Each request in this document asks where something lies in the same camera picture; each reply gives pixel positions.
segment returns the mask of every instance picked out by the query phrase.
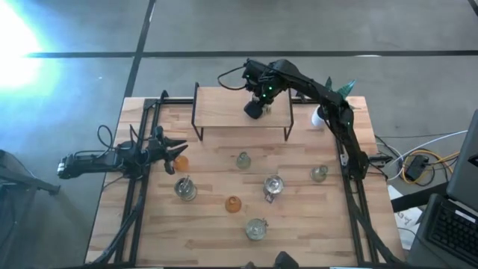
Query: gray floor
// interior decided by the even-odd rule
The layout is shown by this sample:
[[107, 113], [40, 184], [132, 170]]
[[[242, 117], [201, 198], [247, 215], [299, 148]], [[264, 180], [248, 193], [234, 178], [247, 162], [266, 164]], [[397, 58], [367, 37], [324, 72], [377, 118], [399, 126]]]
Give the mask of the gray floor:
[[[22, 18], [20, 29], [30, 29], [41, 51], [133, 52], [148, 1], [7, 3]], [[477, 26], [478, 17], [466, 0], [160, 0], [145, 51], [478, 49]], [[6, 52], [5, 43], [5, 48], [16, 48], [22, 42], [8, 36], [0, 53]], [[478, 57], [289, 60], [317, 81], [329, 75], [336, 85], [357, 79], [353, 95], [366, 96], [378, 135], [463, 130], [478, 108]], [[219, 73], [244, 61], [143, 59], [133, 96], [157, 96], [161, 90], [191, 96], [195, 81], [217, 85]], [[69, 152], [101, 148], [96, 128], [115, 128], [131, 63], [131, 58], [0, 62], [0, 147], [37, 176], [62, 186], [56, 197], [36, 196], [11, 268], [83, 262], [102, 175], [64, 181], [55, 170]], [[227, 82], [241, 83], [234, 76]], [[459, 150], [462, 140], [458, 136], [429, 148], [447, 155]], [[387, 140], [401, 151], [425, 141]], [[439, 176], [435, 182], [443, 180]], [[393, 185], [404, 193], [418, 189], [400, 180]]]

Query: orange object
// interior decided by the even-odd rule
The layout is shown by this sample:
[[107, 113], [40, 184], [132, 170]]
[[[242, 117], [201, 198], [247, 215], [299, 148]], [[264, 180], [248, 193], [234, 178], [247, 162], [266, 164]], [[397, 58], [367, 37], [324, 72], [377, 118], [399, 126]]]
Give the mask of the orange object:
[[229, 213], [235, 213], [240, 210], [240, 207], [242, 206], [242, 202], [240, 201], [239, 197], [229, 197], [226, 199], [226, 210]]
[[189, 168], [189, 160], [186, 156], [180, 155], [174, 160], [173, 167], [177, 171], [187, 171]]

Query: keyboard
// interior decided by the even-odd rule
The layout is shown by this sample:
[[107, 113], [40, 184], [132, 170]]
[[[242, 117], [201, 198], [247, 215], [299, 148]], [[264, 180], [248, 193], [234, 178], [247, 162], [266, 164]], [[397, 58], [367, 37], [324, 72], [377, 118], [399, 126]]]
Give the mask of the keyboard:
[[478, 265], [478, 220], [473, 214], [445, 200], [437, 204], [427, 238], [452, 255]]

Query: cable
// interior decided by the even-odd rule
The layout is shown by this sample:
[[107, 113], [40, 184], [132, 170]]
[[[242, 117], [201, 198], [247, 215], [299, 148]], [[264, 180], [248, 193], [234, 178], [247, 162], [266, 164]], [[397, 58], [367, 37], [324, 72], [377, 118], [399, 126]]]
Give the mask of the cable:
[[441, 136], [441, 135], [451, 135], [456, 132], [448, 132], [442, 134], [421, 134], [421, 135], [406, 135], [406, 136], [381, 136], [383, 138], [418, 138], [418, 137], [434, 137], [434, 136]]
[[[410, 155], [406, 156], [405, 158], [405, 161], [403, 161], [403, 164], [402, 166], [404, 167], [407, 163], [407, 160], [412, 157], [414, 154], [416, 153], [426, 153], [426, 154], [429, 154], [429, 155], [432, 155], [434, 156], [435, 158], [437, 158], [438, 161], [442, 161], [444, 160], [444, 158], [442, 158], [440, 155], [432, 152], [432, 151], [429, 151], [428, 149], [418, 149], [418, 150], [415, 150], [414, 152], [410, 153]], [[448, 170], [450, 170], [451, 173], [453, 173], [453, 169], [449, 166], [447, 166]], [[414, 180], [413, 182], [409, 181], [407, 178], [406, 178], [406, 175], [405, 175], [405, 169], [402, 169], [402, 179], [404, 182], [406, 183], [409, 183], [409, 184], [416, 184], [416, 182], [419, 182], [423, 176], [426, 175], [426, 173], [428, 173], [429, 170], [425, 170], [425, 173], [422, 173], [416, 180]]]
[[422, 246], [424, 246], [425, 248], [428, 249], [428, 251], [431, 252], [431, 254], [433, 254], [434, 256], [436, 256], [440, 261], [442, 261], [448, 268], [453, 268], [450, 264], [448, 264], [448, 262], [446, 262], [444, 259], [442, 259], [442, 257], [440, 257], [438, 254], [434, 253], [433, 250], [431, 250], [427, 245], [425, 245], [425, 243], [417, 236], [417, 234], [415, 232], [413, 232], [412, 230], [410, 229], [407, 229], [407, 228], [402, 228], [402, 227], [398, 227], [398, 229], [402, 229], [402, 230], [406, 230], [406, 231], [409, 231], [411, 232], [415, 238], [418, 240], [418, 242], [421, 243]]
[[228, 90], [242, 90], [242, 89], [246, 88], [246, 85], [244, 85], [244, 86], [242, 86], [242, 87], [236, 87], [236, 88], [234, 88], [234, 87], [227, 87], [227, 86], [225, 86], [225, 85], [221, 82], [221, 80], [220, 80], [223, 76], [228, 75], [228, 74], [230, 74], [230, 73], [232, 73], [232, 72], [234, 72], [234, 71], [237, 71], [237, 70], [239, 70], [239, 69], [243, 69], [244, 67], [246, 67], [246, 66], [244, 65], [244, 66], [241, 66], [241, 67], [236, 67], [236, 68], [234, 68], [234, 69], [232, 69], [232, 70], [229, 70], [228, 72], [225, 72], [225, 73], [223, 73], [223, 74], [218, 75], [218, 76], [217, 76], [217, 83], [219, 83], [219, 85], [221, 85], [221, 87], [224, 87], [224, 88], [226, 88], [226, 89], [228, 89]]
[[442, 164], [444, 162], [447, 162], [449, 161], [449, 159], [452, 159], [452, 158], [458, 158], [458, 155], [460, 154], [460, 152], [455, 152], [455, 153], [452, 153], [448, 156], [445, 156], [443, 157], [442, 161], [437, 161], [437, 162], [434, 162], [432, 164], [429, 164], [429, 165], [433, 165], [433, 164]]
[[380, 171], [380, 173], [385, 177], [385, 181], [388, 180], [387, 174], [384, 173], [384, 172], [382, 171], [382, 169], [378, 168], [375, 164], [372, 164], [371, 162], [368, 162], [368, 164], [371, 165], [371, 166], [373, 166], [373, 167], [374, 167], [375, 169], [377, 169], [378, 171]]
[[120, 176], [119, 178], [113, 180], [112, 182], [107, 183], [105, 186], [103, 186], [102, 192], [105, 191], [105, 189], [106, 189], [107, 186], [109, 186], [109, 185], [111, 185], [111, 184], [113, 184], [113, 183], [115, 183], [115, 182], [117, 182], [118, 180], [123, 179], [123, 178], [125, 178], [125, 175]]
[[[101, 135], [99, 134], [99, 132], [101, 131], [102, 128], [105, 128], [106, 131], [108, 132], [108, 136], [110, 137], [110, 143], [109, 144], [106, 144], [105, 141], [102, 139]], [[143, 140], [143, 138], [139, 138], [136, 131], [134, 130], [133, 128], [133, 125], [129, 125], [129, 139], [131, 141], [131, 145], [127, 148], [119, 148], [119, 149], [124, 149], [124, 150], [130, 150], [133, 148], [133, 135], [137, 138], [137, 142], [139, 142], [140, 140]], [[73, 154], [73, 158], [76, 158], [76, 156], [80, 153], [87, 153], [87, 152], [102, 152], [102, 154], [96, 156], [96, 159], [97, 158], [101, 158], [103, 157], [106, 153], [108, 153], [109, 151], [111, 150], [115, 150], [115, 148], [113, 147], [113, 133], [111, 132], [110, 128], [104, 124], [101, 124], [100, 126], [98, 126], [97, 130], [96, 130], [96, 136], [99, 140], [99, 142], [103, 145], [103, 146], [106, 146], [106, 149], [105, 150], [81, 150], [81, 151], [77, 151], [75, 152], [75, 154]]]
[[378, 140], [380, 140], [380, 142], [383, 143], [382, 145], [385, 146], [388, 150], [390, 150], [391, 153], [392, 153], [395, 157], [398, 157], [398, 155], [392, 150], [391, 146], [388, 146], [387, 143], [386, 143], [382, 138], [380, 138], [378, 135], [375, 135], [375, 137], [376, 137]]
[[[383, 146], [385, 146], [385, 143], [377, 143], [377, 145], [383, 145]], [[394, 147], [389, 146], [389, 145], [386, 145], [386, 147], [387, 147], [387, 148], [390, 148], [390, 150], [391, 150], [392, 152], [395, 151], [397, 154], [394, 153], [394, 155], [396, 155], [397, 157], [399, 157], [400, 155], [402, 155], [402, 153], [400, 153], [400, 152], [398, 151], [398, 149], [395, 149]], [[399, 173], [398, 173], [396, 176], [392, 177], [391, 179], [388, 179], [388, 181], [394, 180], [394, 179], [396, 179], [396, 178], [398, 178], [398, 177], [400, 176], [400, 174], [402, 173], [402, 169], [403, 169], [403, 168], [402, 168], [401, 165], [399, 166], [399, 168], [401, 168], [400, 171], [399, 171]]]
[[[450, 160], [447, 160], [447, 162], [448, 162], [448, 161], [453, 161], [453, 162], [451, 162], [450, 164], [447, 163], [447, 166], [450, 166], [450, 167], [451, 167], [452, 165], [454, 165], [454, 164], [456, 163], [457, 160], [458, 160], [458, 156], [456, 156], [456, 157], [454, 157], [454, 158], [451, 158]], [[443, 169], [448, 169], [448, 167], [445, 167], [445, 166], [444, 166], [443, 168], [435, 168], [435, 169], [436, 169], [436, 170], [443, 170]]]
[[[445, 136], [443, 136], [443, 137], [439, 137], [439, 138], [436, 138], [436, 139], [434, 139], [434, 140], [428, 141], [428, 142], [426, 142], [426, 143], [421, 144], [420, 146], [416, 146], [415, 148], [410, 149], [408, 152], [405, 152], [405, 153], [402, 154], [400, 157], [404, 157], [404, 156], [408, 155], [410, 152], [413, 152], [413, 151], [415, 151], [416, 149], [421, 148], [422, 146], [426, 146], [426, 145], [431, 144], [431, 143], [434, 143], [434, 142], [436, 142], [436, 141], [438, 141], [438, 140], [442, 140], [442, 139], [445, 139], [445, 138], [448, 138], [448, 137], [452, 137], [452, 136], [454, 136], [454, 135], [464, 134], [465, 132], [468, 132], [468, 130], [464, 130], [464, 131], [460, 131], [460, 132], [448, 134], [448, 135], [445, 135]], [[397, 162], [397, 161], [398, 161], [398, 158], [395, 159], [395, 161], [393, 161], [392, 164], [394, 164], [394, 163]]]
[[420, 182], [415, 181], [415, 184], [418, 185], [418, 186], [420, 186], [420, 187], [426, 187], [426, 186], [432, 184], [433, 179], [435, 179], [435, 168], [434, 168], [434, 167], [432, 167], [432, 177], [430, 177], [430, 180], [429, 180], [427, 183], [421, 184]]

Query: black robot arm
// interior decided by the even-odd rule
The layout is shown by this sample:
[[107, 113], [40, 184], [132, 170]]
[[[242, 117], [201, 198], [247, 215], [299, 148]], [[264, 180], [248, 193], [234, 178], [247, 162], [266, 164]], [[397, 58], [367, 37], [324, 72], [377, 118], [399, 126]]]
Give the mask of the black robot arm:
[[317, 111], [326, 121], [330, 131], [342, 142], [348, 154], [347, 167], [351, 179], [364, 179], [368, 169], [368, 156], [360, 150], [353, 131], [353, 111], [341, 94], [331, 91], [322, 84], [299, 72], [287, 60], [277, 60], [268, 65], [247, 60], [243, 78], [246, 89], [253, 92], [252, 101], [244, 111], [252, 118], [262, 115], [263, 107], [273, 103], [274, 98], [289, 88], [310, 97], [320, 104]]
[[84, 173], [121, 172], [139, 179], [146, 166], [164, 160], [164, 169], [172, 175], [175, 171], [171, 163], [187, 148], [187, 145], [179, 146], [183, 143], [186, 140], [165, 137], [163, 128], [156, 126], [145, 149], [140, 149], [131, 139], [101, 154], [85, 154], [91, 151], [69, 154], [61, 159], [57, 174], [60, 179], [71, 179]]

